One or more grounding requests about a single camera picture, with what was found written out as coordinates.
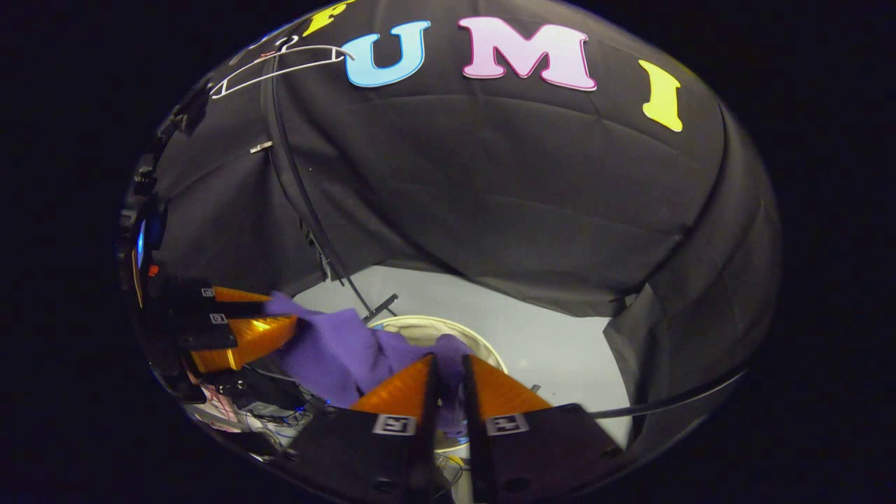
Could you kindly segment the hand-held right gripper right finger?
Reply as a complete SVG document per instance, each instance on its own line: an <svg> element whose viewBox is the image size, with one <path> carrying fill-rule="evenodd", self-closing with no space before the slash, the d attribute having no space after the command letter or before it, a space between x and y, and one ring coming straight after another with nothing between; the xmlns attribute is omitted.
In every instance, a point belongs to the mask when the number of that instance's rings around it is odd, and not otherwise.
<svg viewBox="0 0 896 504"><path fill-rule="evenodd" d="M579 404L553 406L483 358L462 358L476 504L576 504L625 466Z"/></svg>

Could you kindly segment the yellow round laundry hamper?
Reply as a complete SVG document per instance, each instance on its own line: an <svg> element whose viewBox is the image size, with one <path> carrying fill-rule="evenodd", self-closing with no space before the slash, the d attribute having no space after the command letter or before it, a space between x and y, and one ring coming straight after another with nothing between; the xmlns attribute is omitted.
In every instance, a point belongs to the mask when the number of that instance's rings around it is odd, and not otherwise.
<svg viewBox="0 0 896 504"><path fill-rule="evenodd" d="M473 329L445 318L432 316L394 316L369 323L375 330L385 330L402 335L414 347L432 347L442 335L452 335L463 342L468 350L496 369L507 374L505 361L487 339ZM434 451L439 456L468 459L468 422L463 405L463 388L457 383L455 393L445 401L445 393L451 387L442 380L437 402L438 427L435 431Z"/></svg>

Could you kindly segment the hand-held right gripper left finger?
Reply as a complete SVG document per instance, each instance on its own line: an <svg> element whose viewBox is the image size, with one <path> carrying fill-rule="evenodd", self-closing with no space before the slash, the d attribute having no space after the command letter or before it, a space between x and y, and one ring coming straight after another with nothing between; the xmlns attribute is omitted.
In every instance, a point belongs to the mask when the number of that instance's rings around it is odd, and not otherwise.
<svg viewBox="0 0 896 504"><path fill-rule="evenodd" d="M428 353L347 408L327 407L286 449L286 473L329 504L430 504L438 358Z"/></svg>

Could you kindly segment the purple corduroy jacket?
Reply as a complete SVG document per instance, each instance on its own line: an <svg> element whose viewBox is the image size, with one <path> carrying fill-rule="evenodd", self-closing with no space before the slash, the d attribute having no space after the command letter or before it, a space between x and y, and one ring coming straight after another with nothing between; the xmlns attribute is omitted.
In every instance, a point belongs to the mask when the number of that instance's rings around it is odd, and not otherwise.
<svg viewBox="0 0 896 504"><path fill-rule="evenodd" d="M271 293L265 311L297 317L294 336L276 351L279 367L336 407L356 404L365 393L426 354L435 354L442 402L436 412L436 427L451 438L466 436L462 357L473 350L458 336L441 334L432 344L413 344L399 332L369 328L352 307L330 313L316 311L281 291Z"/></svg>

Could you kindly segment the black equipment box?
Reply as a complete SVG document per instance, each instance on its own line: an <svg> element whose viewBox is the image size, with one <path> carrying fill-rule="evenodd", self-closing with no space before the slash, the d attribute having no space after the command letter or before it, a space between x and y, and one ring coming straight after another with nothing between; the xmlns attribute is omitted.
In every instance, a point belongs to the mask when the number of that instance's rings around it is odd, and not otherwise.
<svg viewBox="0 0 896 504"><path fill-rule="evenodd" d="M283 417L302 411L307 405L298 384L247 367L211 373L204 380L240 411Z"/></svg>

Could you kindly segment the white plastic hanger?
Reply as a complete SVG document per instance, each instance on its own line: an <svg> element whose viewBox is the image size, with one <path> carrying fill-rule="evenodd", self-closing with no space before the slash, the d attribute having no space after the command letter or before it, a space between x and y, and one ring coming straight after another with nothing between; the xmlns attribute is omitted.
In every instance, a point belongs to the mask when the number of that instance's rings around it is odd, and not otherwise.
<svg viewBox="0 0 896 504"><path fill-rule="evenodd" d="M243 90L281 76L314 67L336 66L355 62L356 53L336 45L300 45L298 37L281 39L275 51L261 54L254 60L228 70L209 88L207 97L223 99Z"/></svg>

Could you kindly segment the pink paper sheet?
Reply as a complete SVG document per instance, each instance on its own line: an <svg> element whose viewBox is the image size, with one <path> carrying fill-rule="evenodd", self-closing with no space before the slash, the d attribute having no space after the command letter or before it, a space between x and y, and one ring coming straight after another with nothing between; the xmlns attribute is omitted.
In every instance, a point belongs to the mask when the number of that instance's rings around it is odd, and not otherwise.
<svg viewBox="0 0 896 504"><path fill-rule="evenodd" d="M199 405L202 411L244 425L244 416L237 411L230 399L218 392L215 386L202 384L199 385L199 388L202 389L206 398L205 403Z"/></svg>

